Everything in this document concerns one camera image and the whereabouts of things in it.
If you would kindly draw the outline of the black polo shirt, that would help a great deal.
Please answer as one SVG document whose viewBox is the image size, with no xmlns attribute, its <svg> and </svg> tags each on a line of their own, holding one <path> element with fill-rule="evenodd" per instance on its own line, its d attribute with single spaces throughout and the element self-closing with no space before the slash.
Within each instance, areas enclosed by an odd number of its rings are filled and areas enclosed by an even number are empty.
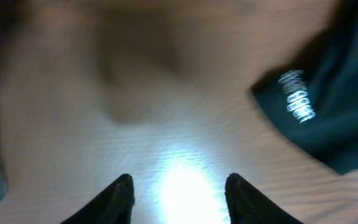
<svg viewBox="0 0 358 224">
<path fill-rule="evenodd" d="M 341 1 L 325 30 L 253 87 L 290 142 L 335 173 L 358 169 L 358 0 Z"/>
</svg>

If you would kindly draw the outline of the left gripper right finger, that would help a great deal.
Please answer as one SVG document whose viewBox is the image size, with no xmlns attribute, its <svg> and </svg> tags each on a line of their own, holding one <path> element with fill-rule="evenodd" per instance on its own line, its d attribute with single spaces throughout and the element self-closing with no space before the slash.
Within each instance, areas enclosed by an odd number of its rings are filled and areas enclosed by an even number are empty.
<svg viewBox="0 0 358 224">
<path fill-rule="evenodd" d="M 303 224 L 237 173 L 226 179 L 225 197 L 231 224 Z"/>
</svg>

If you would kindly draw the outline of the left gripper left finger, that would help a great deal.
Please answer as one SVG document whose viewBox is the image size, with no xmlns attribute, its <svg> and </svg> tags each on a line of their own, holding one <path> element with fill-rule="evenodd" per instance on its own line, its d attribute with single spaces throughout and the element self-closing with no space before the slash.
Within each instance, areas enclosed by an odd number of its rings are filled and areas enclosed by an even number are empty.
<svg viewBox="0 0 358 224">
<path fill-rule="evenodd" d="M 134 204 L 132 176 L 122 174 L 62 224 L 130 224 Z"/>
</svg>

